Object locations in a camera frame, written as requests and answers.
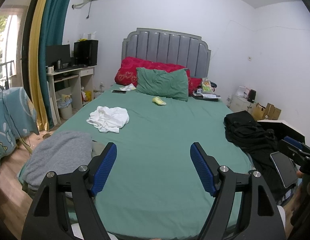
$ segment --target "window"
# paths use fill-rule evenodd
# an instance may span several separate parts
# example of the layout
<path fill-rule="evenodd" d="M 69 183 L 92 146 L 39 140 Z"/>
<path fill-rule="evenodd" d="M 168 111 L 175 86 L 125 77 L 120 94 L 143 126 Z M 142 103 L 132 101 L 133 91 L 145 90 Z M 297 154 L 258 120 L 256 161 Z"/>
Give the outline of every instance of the window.
<path fill-rule="evenodd" d="M 5 0 L 0 8 L 0 85 L 23 86 L 21 49 L 31 0 Z"/>

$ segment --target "blue gripper pad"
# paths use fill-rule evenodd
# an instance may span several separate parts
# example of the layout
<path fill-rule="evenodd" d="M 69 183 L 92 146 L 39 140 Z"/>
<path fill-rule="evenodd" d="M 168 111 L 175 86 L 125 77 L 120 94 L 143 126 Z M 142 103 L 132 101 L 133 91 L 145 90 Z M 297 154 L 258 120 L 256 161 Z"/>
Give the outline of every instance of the blue gripper pad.
<path fill-rule="evenodd" d="M 296 148 L 303 150 L 302 144 L 300 142 L 298 142 L 297 140 L 292 139 L 291 137 L 285 136 L 284 141 L 292 144 L 293 146 L 295 146 Z"/>
<path fill-rule="evenodd" d="M 113 164 L 117 157 L 117 147 L 116 144 L 113 144 L 108 150 L 105 158 L 98 167 L 94 175 L 94 182 L 91 188 L 91 193 L 93 196 L 96 196 L 98 192 L 101 192 L 105 186 L 108 175 L 111 172 Z"/>
<path fill-rule="evenodd" d="M 211 196 L 214 196 L 216 188 L 214 186 L 213 174 L 194 144 L 191 145 L 190 154 L 204 190 L 210 193 Z"/>

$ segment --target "silver bolt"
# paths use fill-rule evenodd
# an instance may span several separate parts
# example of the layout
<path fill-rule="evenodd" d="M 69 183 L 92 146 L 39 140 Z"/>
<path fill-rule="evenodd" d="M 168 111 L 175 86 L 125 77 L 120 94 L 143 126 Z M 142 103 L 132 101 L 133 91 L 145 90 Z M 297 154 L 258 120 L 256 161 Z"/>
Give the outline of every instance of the silver bolt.
<path fill-rule="evenodd" d="M 79 169 L 79 171 L 86 171 L 87 170 L 87 166 L 86 165 L 82 165 L 78 169 Z"/>
<path fill-rule="evenodd" d="M 261 173 L 259 171 L 255 171 L 253 172 L 253 175 L 257 178 L 259 178 L 261 176 Z"/>
<path fill-rule="evenodd" d="M 54 177 L 54 175 L 55 175 L 55 173 L 54 173 L 53 171 L 50 171 L 50 172 L 47 173 L 46 176 L 47 176 L 48 178 L 52 178 L 52 177 Z"/>
<path fill-rule="evenodd" d="M 227 166 L 220 166 L 219 168 L 222 172 L 228 172 L 228 167 Z"/>

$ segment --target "green bed sheet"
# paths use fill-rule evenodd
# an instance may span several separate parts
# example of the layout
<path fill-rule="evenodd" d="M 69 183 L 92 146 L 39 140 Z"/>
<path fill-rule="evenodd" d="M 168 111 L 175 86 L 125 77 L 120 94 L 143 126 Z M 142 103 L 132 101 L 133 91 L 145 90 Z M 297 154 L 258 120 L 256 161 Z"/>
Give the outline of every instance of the green bed sheet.
<path fill-rule="evenodd" d="M 193 166 L 191 144 L 199 142 L 234 172 L 251 169 L 248 157 L 225 139 L 223 118 L 231 111 L 222 102 L 194 98 L 163 98 L 167 105 L 157 106 L 153 96 L 110 90 L 57 130 L 88 132 L 93 140 L 117 145 L 117 159 L 95 200 L 106 230 L 122 239 L 195 238 L 214 199 L 204 191 Z M 129 123 L 119 134 L 99 132 L 86 122 L 98 106 L 126 108 Z M 229 225 L 236 223 L 240 200 L 237 194 Z"/>

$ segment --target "black speaker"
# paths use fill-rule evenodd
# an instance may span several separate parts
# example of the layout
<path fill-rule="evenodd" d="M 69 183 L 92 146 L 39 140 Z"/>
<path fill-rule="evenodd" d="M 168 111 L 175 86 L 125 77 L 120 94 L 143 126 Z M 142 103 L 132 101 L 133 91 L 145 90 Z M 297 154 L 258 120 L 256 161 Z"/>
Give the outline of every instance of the black speaker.
<path fill-rule="evenodd" d="M 249 95 L 247 96 L 247 101 L 249 101 L 250 103 L 254 103 L 255 97 L 256 97 L 256 91 L 251 89 L 249 91 Z"/>
<path fill-rule="evenodd" d="M 96 66 L 98 41 L 87 40 L 74 43 L 74 61 L 76 65 Z"/>

